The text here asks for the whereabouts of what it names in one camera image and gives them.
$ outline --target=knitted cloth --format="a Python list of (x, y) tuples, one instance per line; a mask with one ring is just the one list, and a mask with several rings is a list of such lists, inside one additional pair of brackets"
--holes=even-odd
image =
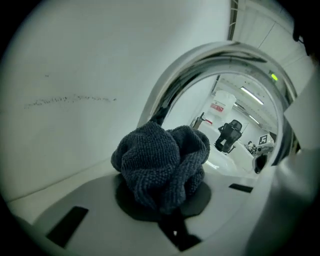
[(111, 164), (138, 203), (171, 214), (202, 182), (209, 153), (202, 132), (189, 126), (165, 131), (150, 121), (121, 140)]

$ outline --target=white curved wall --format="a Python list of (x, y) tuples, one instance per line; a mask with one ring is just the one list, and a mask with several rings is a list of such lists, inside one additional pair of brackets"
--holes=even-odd
[(134, 130), (161, 73), (186, 51), (227, 39), (230, 1), (46, 1), (0, 69), (5, 199), (109, 158)]

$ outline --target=red sign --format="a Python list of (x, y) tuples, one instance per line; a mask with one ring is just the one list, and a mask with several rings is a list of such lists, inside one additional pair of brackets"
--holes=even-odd
[(224, 110), (224, 108), (222, 106), (216, 105), (214, 103), (212, 103), (210, 107), (215, 109), (218, 112), (222, 112)]

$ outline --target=black office chair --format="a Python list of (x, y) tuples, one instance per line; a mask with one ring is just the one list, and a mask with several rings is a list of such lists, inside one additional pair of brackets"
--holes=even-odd
[[(238, 122), (237, 120), (233, 120), (234, 124), (236, 124), (237, 128), (242, 128), (242, 124)], [(232, 147), (232, 145), (242, 136), (242, 133), (240, 130), (235, 128), (231, 123), (225, 123), (222, 128), (220, 127), (221, 134), (219, 138), (215, 141), (215, 148), (220, 152), (230, 153), (235, 146)]]

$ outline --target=ceiling light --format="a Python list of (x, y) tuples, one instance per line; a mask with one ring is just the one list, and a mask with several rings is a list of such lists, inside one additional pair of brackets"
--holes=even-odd
[(260, 125), (260, 123), (256, 119), (254, 119), (251, 115), (249, 115), (249, 117), (251, 117), (252, 120), (254, 120), (258, 125)]
[(263, 105), (264, 103), (258, 99), (256, 96), (254, 96), (250, 91), (248, 91), (246, 88), (241, 87), (241, 90), (246, 92), (247, 94), (249, 94), (252, 98), (254, 98), (257, 102), (259, 102), (261, 105)]
[(271, 74), (271, 77), (274, 79), (274, 80), (276, 80), (276, 81), (278, 81), (278, 77), (275, 75), (275, 74)]

